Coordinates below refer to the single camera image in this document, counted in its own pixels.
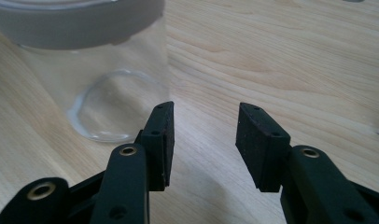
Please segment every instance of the black plastic bracket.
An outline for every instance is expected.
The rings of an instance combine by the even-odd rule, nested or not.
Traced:
[[[278,192],[288,224],[379,223],[379,194],[353,185],[321,150],[289,145],[261,108],[241,103],[236,146],[261,192]]]
[[[236,146],[261,192],[279,192],[290,136],[262,108],[241,103]]]
[[[56,177],[28,184],[0,224],[149,223],[148,192],[169,186],[174,145],[174,103],[167,102],[154,107],[133,144],[112,151],[104,172],[71,188]]]

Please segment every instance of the light wood tabletop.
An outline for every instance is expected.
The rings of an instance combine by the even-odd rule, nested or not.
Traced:
[[[175,155],[151,223],[285,223],[234,145],[240,102],[379,192],[379,0],[168,0],[164,15]],[[117,145],[73,131],[0,34],[0,211],[41,177],[99,173]]]

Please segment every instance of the wood grain surface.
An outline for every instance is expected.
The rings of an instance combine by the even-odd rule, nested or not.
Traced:
[[[165,18],[175,156],[151,223],[285,223],[234,145],[240,102],[379,191],[379,0],[168,0]],[[75,133],[0,34],[0,211],[38,178],[97,174],[115,146]]]

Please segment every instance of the jar lid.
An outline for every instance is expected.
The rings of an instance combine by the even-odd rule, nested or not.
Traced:
[[[164,0],[0,0],[0,32],[39,49],[119,43],[149,27]]]

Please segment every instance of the transparent jar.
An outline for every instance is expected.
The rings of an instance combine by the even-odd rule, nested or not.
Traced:
[[[78,133],[125,142],[169,100],[163,5],[0,0],[0,31]]]

